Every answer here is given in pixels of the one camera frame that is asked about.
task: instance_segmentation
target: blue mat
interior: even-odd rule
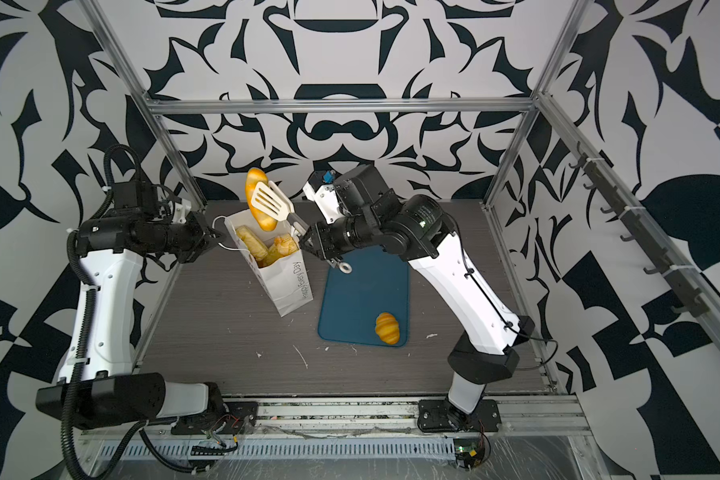
[[[390,312],[400,324],[400,340],[408,340],[408,272],[410,267],[380,246],[344,255],[351,274],[331,268],[322,299],[317,333],[324,340],[390,346],[376,335],[376,317]]]

